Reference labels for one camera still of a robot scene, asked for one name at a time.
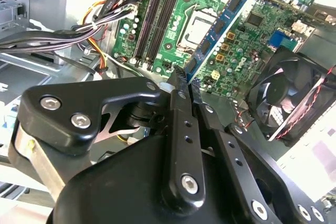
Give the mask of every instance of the wire bundle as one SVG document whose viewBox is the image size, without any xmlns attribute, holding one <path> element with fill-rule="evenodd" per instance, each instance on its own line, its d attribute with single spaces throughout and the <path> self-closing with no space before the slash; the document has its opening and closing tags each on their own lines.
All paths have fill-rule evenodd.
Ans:
<svg viewBox="0 0 336 224">
<path fill-rule="evenodd" d="M 78 45 L 87 40 L 94 50 L 101 56 L 100 69 L 107 66 L 107 57 L 99 48 L 93 36 L 102 28 L 107 30 L 111 22 L 119 21 L 128 17 L 137 7 L 139 0 L 105 0 L 95 2 L 86 12 L 81 25 L 72 26 L 71 30 L 48 31 L 24 31 L 3 39 L 0 39 L 0 53 L 33 53 L 51 52 L 62 50 L 73 45 Z M 98 6 L 102 5 L 98 16 L 87 20 L 89 14 Z"/>
</svg>

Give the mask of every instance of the yellow wire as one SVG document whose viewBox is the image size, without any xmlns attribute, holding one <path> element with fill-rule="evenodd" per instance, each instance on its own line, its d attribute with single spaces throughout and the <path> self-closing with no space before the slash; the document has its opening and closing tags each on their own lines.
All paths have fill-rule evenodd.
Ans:
<svg viewBox="0 0 336 224">
<path fill-rule="evenodd" d="M 124 143 L 127 143 L 127 141 L 125 141 L 124 139 L 122 139 L 121 136 L 117 135 L 117 138 L 118 138 L 120 141 L 122 141 L 122 142 L 124 142 Z"/>
</svg>

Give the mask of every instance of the hole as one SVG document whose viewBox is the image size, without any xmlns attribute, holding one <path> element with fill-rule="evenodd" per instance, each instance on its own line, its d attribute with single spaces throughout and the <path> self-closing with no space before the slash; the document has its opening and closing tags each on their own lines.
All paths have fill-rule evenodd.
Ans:
<svg viewBox="0 0 336 224">
<path fill-rule="evenodd" d="M 101 115 L 100 131 L 99 132 L 102 132 L 104 130 L 107 122 L 110 120 L 110 117 L 111 117 L 110 113 L 106 113 L 106 114 Z"/>
<path fill-rule="evenodd" d="M 231 143 L 231 142 L 227 142 L 227 143 L 231 148 L 235 148 L 235 145 L 233 143 Z"/>
<path fill-rule="evenodd" d="M 235 161 L 236 161 L 237 165 L 243 166 L 242 162 L 239 159 L 236 158 Z"/>
<path fill-rule="evenodd" d="M 185 136 L 184 139 L 185 139 L 188 143 L 190 143 L 190 144 L 193 143 L 193 140 L 192 140 L 190 137 L 188 137 L 188 136 Z"/>
<path fill-rule="evenodd" d="M 193 126 L 193 124 L 191 122 L 188 121 L 184 121 L 185 126 L 191 128 L 191 126 Z"/>
<path fill-rule="evenodd" d="M 261 207 L 257 207 L 259 213 L 263 214 L 264 213 L 264 210 L 261 208 Z"/>
<path fill-rule="evenodd" d="M 272 192 L 269 189 L 268 185 L 261 179 L 256 178 L 256 183 L 259 187 L 259 190 L 266 202 L 266 204 L 270 205 L 272 203 Z"/>
</svg>

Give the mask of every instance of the black metal bracket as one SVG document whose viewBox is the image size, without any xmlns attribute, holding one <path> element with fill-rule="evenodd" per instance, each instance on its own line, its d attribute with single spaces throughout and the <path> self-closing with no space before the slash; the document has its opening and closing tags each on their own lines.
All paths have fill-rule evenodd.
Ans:
<svg viewBox="0 0 336 224">
<path fill-rule="evenodd" d="M 23 93 L 17 118 L 32 137 L 79 155 L 90 149 L 98 133 L 100 138 L 110 135 L 125 105 L 155 102 L 160 93 L 145 77 L 36 86 Z M 103 129 L 102 114 L 109 115 Z"/>
</svg>

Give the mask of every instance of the screw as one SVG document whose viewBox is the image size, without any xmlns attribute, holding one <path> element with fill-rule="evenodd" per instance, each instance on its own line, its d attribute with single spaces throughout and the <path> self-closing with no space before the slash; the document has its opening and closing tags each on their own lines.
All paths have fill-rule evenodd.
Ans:
<svg viewBox="0 0 336 224">
<path fill-rule="evenodd" d="M 150 90 L 155 90 L 155 86 L 153 85 L 153 83 L 151 82 L 147 82 L 147 87 L 150 89 Z"/>
<path fill-rule="evenodd" d="M 54 97 L 44 97 L 40 104 L 46 110 L 57 110 L 61 107 L 61 102 Z"/>
<path fill-rule="evenodd" d="M 235 125 L 234 128 L 235 128 L 236 132 L 238 132 L 239 134 L 243 133 L 243 131 L 241 130 L 241 128 L 239 128 L 237 125 Z"/>
<path fill-rule="evenodd" d="M 182 91 L 180 91 L 178 94 L 182 99 L 186 99 L 186 96 L 184 95 L 184 93 Z"/>
<path fill-rule="evenodd" d="M 209 113 L 214 113 L 214 110 L 209 105 L 206 105 L 205 108 Z"/>
<path fill-rule="evenodd" d="M 313 211 L 315 217 L 319 219 L 319 221 L 324 222 L 324 217 L 315 207 L 311 207 L 311 210 Z"/>
<path fill-rule="evenodd" d="M 182 186 L 190 194 L 196 194 L 198 191 L 198 184 L 196 180 L 192 176 L 189 176 L 189 175 L 184 175 L 182 177 Z"/>
<path fill-rule="evenodd" d="M 307 221 L 311 221 L 310 214 L 307 212 L 307 210 L 306 210 L 303 206 L 301 206 L 301 205 L 298 205 L 298 208 L 299 208 L 300 214 L 301 214 Z"/>
<path fill-rule="evenodd" d="M 252 208 L 260 219 L 267 220 L 268 217 L 266 208 L 260 202 L 252 200 Z"/>
<path fill-rule="evenodd" d="M 76 114 L 71 117 L 72 124 L 80 129 L 87 129 L 91 125 L 91 120 L 83 114 Z"/>
</svg>

